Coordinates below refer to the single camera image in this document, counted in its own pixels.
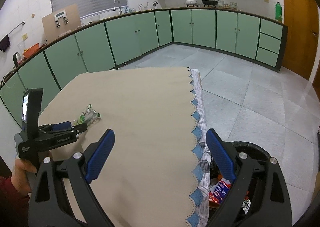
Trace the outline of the person's left hand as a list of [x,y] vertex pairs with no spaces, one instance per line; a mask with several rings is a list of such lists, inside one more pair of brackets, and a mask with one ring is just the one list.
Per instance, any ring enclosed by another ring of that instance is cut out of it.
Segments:
[[16,159],[10,180],[13,187],[22,196],[26,196],[31,192],[27,173],[37,173],[36,167],[29,160]]

